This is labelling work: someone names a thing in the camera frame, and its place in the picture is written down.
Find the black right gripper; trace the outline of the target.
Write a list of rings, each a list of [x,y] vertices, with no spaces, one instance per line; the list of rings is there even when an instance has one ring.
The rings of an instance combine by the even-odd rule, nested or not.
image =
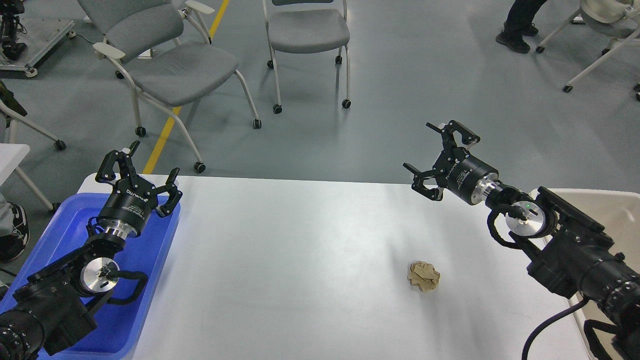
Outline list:
[[[470,148],[480,142],[481,138],[468,127],[456,120],[434,125],[426,123],[429,129],[439,133],[443,150],[432,170],[419,171],[408,162],[403,167],[413,174],[411,189],[431,201],[441,201],[444,189],[469,205],[477,205],[486,200],[489,183],[498,180],[498,169],[471,155]],[[455,133],[461,136],[462,146],[457,144]],[[436,187],[429,188],[425,182],[436,181]]]

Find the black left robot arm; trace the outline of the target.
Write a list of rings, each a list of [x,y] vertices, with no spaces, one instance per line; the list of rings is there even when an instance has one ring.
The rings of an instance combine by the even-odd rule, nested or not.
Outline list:
[[[121,268],[115,261],[128,238],[139,237],[151,214],[170,216],[182,198],[176,184],[180,169],[157,186],[133,165],[140,145],[108,152],[95,180],[112,187],[97,216],[87,221],[87,240],[73,251],[28,276],[16,289],[16,305],[1,314],[1,358],[35,360],[42,349],[55,355],[98,328],[103,305],[126,306],[138,299],[150,277]]]

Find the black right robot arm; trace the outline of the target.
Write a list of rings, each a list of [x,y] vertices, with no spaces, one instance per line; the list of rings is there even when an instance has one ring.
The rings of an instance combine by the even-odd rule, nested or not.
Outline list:
[[[637,360],[639,274],[626,264],[622,253],[610,252],[614,241],[605,227],[546,187],[539,187],[537,196],[531,197],[502,182],[497,169],[471,155],[470,148],[480,137],[459,121],[426,126],[439,133],[443,148],[430,170],[403,164],[413,174],[412,189],[432,201],[441,201],[448,190],[471,206],[485,204],[490,209],[487,229],[491,237],[527,255],[528,275],[553,294],[582,297],[530,333],[522,359],[528,358],[543,330],[592,301],[609,323],[583,322],[590,353],[598,360],[611,358],[595,333],[599,330],[613,335],[612,346],[624,360]]]

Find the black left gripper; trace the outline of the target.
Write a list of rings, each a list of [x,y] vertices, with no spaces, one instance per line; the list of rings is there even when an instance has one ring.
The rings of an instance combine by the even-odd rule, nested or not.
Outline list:
[[[165,184],[160,187],[155,187],[155,184],[137,174],[131,158],[140,144],[139,140],[135,140],[128,148],[108,152],[94,178],[98,183],[112,186],[112,193],[99,212],[96,223],[103,230],[112,229],[122,239],[139,237],[152,210],[160,218],[173,214],[183,196],[176,184],[180,172],[178,167],[170,171]],[[116,164],[119,180],[114,182]],[[160,203],[158,195],[165,193],[167,200]]]

